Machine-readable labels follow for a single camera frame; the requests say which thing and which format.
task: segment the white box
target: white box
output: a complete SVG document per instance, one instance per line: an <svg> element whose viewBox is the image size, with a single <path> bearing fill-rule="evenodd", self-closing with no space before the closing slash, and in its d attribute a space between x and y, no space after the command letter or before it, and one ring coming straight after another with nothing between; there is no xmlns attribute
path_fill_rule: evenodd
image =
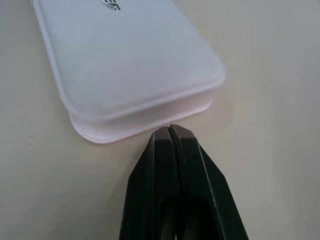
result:
<svg viewBox="0 0 320 240"><path fill-rule="evenodd" d="M76 131L106 144L206 110L225 79L171 0L34 0Z"/></svg>

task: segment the gray background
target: gray background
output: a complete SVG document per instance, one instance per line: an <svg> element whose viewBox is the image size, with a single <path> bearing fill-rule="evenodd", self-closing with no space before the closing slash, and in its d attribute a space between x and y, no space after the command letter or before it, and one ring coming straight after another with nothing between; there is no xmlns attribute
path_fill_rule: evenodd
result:
<svg viewBox="0 0 320 240"><path fill-rule="evenodd" d="M175 2L227 72L212 107L179 124L226 176L250 239L318 239L320 1ZM151 133L77 135L30 1L0 1L1 240L117 239Z"/></svg>

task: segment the container lid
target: container lid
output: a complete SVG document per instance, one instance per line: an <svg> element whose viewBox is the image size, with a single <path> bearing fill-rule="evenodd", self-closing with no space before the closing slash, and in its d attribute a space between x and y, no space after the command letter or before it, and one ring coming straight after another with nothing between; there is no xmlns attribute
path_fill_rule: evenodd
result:
<svg viewBox="0 0 320 240"><path fill-rule="evenodd" d="M115 118L222 84L224 68L171 0L34 0L61 100Z"/></svg>

